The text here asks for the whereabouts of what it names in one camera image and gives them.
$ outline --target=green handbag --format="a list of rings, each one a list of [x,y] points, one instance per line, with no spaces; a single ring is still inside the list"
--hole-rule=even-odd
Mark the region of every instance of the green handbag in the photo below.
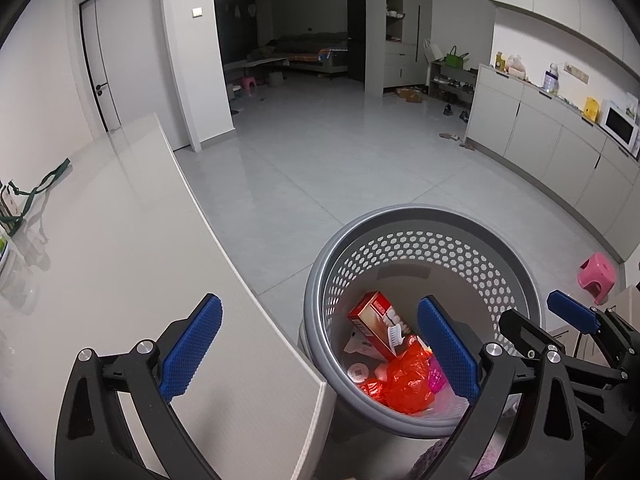
[[[465,64],[465,57],[469,55],[469,53],[467,52],[466,54],[463,54],[462,56],[457,56],[456,53],[458,51],[458,48],[454,45],[453,48],[451,49],[451,52],[449,52],[444,59],[444,64],[453,68],[462,68]]]
[[[14,184],[13,180],[10,181],[7,186],[2,186],[2,182],[0,182],[0,223],[4,224],[9,236],[15,235],[20,228],[20,225],[22,225],[24,217],[31,208],[31,204],[33,203],[33,199],[36,195],[49,189],[49,187],[51,187],[51,185],[62,176],[69,164],[70,161],[66,158],[65,161],[55,170],[47,173],[40,183],[28,193],[20,191]],[[15,196],[24,195],[27,197],[27,200],[24,201],[22,212],[17,215],[11,214],[11,212],[15,210],[15,204],[9,204],[6,201],[7,196],[9,196],[9,200],[12,200],[10,198],[9,190],[11,190]]]

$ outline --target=perforated basket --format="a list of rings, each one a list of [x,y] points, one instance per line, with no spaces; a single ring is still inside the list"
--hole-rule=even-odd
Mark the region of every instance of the perforated basket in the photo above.
[[[322,249],[306,283],[305,351],[343,406],[401,436],[449,436],[466,404],[452,392],[450,398],[438,394],[431,409],[403,415],[367,397],[348,378],[342,350],[353,325],[346,314],[370,290],[381,290],[416,332],[418,301],[433,294],[453,319],[511,354],[516,351],[498,328],[501,313],[515,308],[544,328],[530,272],[477,221],[445,208],[409,204],[373,211],[343,227]]]

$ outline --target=black refrigerator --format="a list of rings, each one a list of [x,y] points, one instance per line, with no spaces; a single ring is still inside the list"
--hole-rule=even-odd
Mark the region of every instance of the black refrigerator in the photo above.
[[[347,0],[347,75],[364,83],[367,49],[367,0]]]

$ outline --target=pink stool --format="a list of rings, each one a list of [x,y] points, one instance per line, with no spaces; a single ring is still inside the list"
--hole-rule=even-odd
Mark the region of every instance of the pink stool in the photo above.
[[[242,87],[247,94],[251,94],[251,85],[254,85],[254,89],[257,88],[255,83],[255,77],[247,76],[242,78]]]
[[[578,284],[595,298],[593,303],[601,305],[616,283],[616,271],[602,253],[595,253],[580,268]]]

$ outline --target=wall outlet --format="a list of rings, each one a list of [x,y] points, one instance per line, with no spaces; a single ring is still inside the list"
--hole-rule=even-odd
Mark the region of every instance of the wall outlet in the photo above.
[[[571,74],[574,77],[577,77],[580,81],[582,81],[585,84],[589,83],[589,76],[587,74],[585,74],[582,70],[580,70],[579,68],[576,68],[573,65],[565,63],[564,64],[564,71],[568,72],[569,74]]]

